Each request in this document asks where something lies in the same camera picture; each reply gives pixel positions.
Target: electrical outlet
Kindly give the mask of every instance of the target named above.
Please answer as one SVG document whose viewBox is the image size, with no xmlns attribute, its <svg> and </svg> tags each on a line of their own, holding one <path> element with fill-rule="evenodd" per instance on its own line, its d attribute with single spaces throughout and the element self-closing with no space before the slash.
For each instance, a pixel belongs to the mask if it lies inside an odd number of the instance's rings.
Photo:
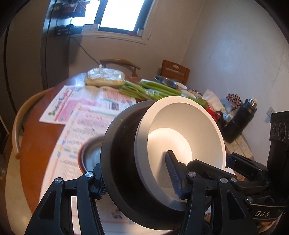
<svg viewBox="0 0 289 235">
<path fill-rule="evenodd" d="M 275 113 L 274 109 L 272 107 L 269 108 L 269 110 L 267 111 L 267 115 L 269 117 L 271 117 L 271 114 Z"/>
</svg>

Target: white bowl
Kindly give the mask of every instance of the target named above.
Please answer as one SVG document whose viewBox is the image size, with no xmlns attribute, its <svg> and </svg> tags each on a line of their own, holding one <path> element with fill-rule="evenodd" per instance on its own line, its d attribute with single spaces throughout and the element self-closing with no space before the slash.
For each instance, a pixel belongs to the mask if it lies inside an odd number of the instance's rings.
<svg viewBox="0 0 289 235">
<path fill-rule="evenodd" d="M 195 95 L 193 95 L 192 93 L 190 93 L 190 92 L 189 92 L 189 91 L 187 91 L 187 90 L 181 90 L 181 92 L 182 92 L 183 94 L 185 94 L 185 95 L 189 96 L 189 97 L 193 97 L 193 98 L 195 98 L 195 99 L 196 99 L 196 96 L 195 96 Z"/>
<path fill-rule="evenodd" d="M 178 85 L 179 90 L 187 90 L 187 87 L 184 84 L 180 82 L 175 82 L 175 83 Z"/>
<path fill-rule="evenodd" d="M 220 130 L 196 102 L 169 96 L 154 103 L 143 116 L 135 137 L 135 162 L 142 183 L 163 205 L 184 211 L 186 203 L 173 190 L 164 156 L 173 150 L 178 161 L 198 159 L 225 169 L 226 152 Z"/>
</svg>

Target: celery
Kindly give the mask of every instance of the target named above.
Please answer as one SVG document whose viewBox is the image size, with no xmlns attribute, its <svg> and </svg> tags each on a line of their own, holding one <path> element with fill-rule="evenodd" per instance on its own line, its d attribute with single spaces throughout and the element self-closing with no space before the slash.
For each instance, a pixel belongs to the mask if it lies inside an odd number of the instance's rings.
<svg viewBox="0 0 289 235">
<path fill-rule="evenodd" d="M 124 89 L 119 89 L 118 91 L 119 91 L 119 93 L 121 93 L 123 95 L 126 95 L 126 96 L 130 96 L 130 97 L 133 97 L 133 98 L 136 98 L 136 99 L 139 99 L 139 100 L 146 100 L 146 99 L 140 97 L 138 94 L 126 91 Z"/>
<path fill-rule="evenodd" d="M 147 89 L 147 94 L 153 99 L 153 100 L 160 100 L 164 97 L 170 96 L 166 93 L 163 93 L 161 91 L 153 90 L 153 89 Z"/>
<path fill-rule="evenodd" d="M 163 85 L 161 83 L 158 83 L 158 82 L 153 82 L 153 81 L 142 79 L 140 81 L 140 84 L 141 84 L 141 86 L 143 86 L 145 88 L 162 91 L 162 92 L 165 92 L 168 94 L 174 94 L 174 96 L 180 96 L 181 95 L 180 91 L 177 91 L 176 89 L 170 88 L 170 87 Z"/>
<path fill-rule="evenodd" d="M 195 98 L 193 98 L 193 97 L 191 97 L 191 96 L 188 96 L 188 95 L 186 95 L 186 94 L 184 94 L 184 93 L 182 93 L 181 96 L 186 97 L 186 98 L 188 98 L 188 99 L 190 99 L 190 100 L 193 100 L 194 102 L 196 102 L 196 103 L 198 103 L 200 106 L 202 106 L 204 109 L 207 108 L 207 102 L 206 102 L 205 100 L 203 100 L 202 98 L 195 99 Z"/>
<path fill-rule="evenodd" d="M 132 82 L 129 82 L 129 81 L 125 81 L 123 86 L 132 87 L 138 90 L 139 92 L 145 93 L 145 89 L 143 87 L 141 87 L 140 85 L 134 84 Z"/>
</svg>

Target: white wall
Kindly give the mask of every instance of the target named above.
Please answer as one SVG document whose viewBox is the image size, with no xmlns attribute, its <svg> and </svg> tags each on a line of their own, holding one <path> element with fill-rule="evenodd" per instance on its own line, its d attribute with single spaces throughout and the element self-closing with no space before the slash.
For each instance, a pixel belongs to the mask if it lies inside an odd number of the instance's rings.
<svg viewBox="0 0 289 235">
<path fill-rule="evenodd" d="M 243 134 L 254 158 L 266 164 L 272 106 L 289 110 L 289 45 L 269 14 L 254 0 L 207 0 L 182 65 L 191 69 L 187 86 L 258 100 Z"/>
<path fill-rule="evenodd" d="M 137 71 L 139 77 L 153 79 L 163 60 L 182 61 L 202 4 L 203 0 L 156 0 L 142 37 L 145 45 L 109 38 L 76 39 L 97 61 L 126 59 L 141 67 Z M 70 77 L 97 67 L 73 38 L 70 41 L 69 63 Z M 131 75 L 128 70 L 122 68 L 122 71 Z"/>
</svg>

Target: metal screw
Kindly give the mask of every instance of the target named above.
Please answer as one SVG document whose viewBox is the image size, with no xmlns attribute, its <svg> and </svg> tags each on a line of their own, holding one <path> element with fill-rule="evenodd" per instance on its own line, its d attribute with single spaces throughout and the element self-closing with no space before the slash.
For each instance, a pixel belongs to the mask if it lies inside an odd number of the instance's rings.
<svg viewBox="0 0 289 235">
<path fill-rule="evenodd" d="M 221 178 L 220 181 L 221 181 L 222 183 L 228 183 L 228 180 L 227 180 L 226 178 Z"/>
<path fill-rule="evenodd" d="M 190 172 L 188 172 L 188 176 L 190 176 L 190 177 L 196 177 L 197 176 L 197 174 L 195 173 L 195 172 L 193 172 L 193 171 L 190 171 Z"/>
<path fill-rule="evenodd" d="M 233 182 L 237 182 L 237 179 L 234 178 L 234 177 L 231 177 L 230 179 L 231 179 L 231 181 L 233 181 Z"/>
<path fill-rule="evenodd" d="M 86 176 L 87 178 L 92 177 L 92 176 L 93 176 L 93 172 L 88 171 L 88 172 L 85 173 L 85 176 Z"/>
<path fill-rule="evenodd" d="M 54 180 L 55 183 L 61 183 L 61 181 L 62 181 L 61 178 L 56 178 L 56 179 Z"/>
<path fill-rule="evenodd" d="M 246 197 L 246 201 L 247 201 L 248 203 L 252 203 L 252 202 L 253 202 L 253 198 L 250 197 L 250 196 L 248 196 L 248 197 Z"/>
</svg>

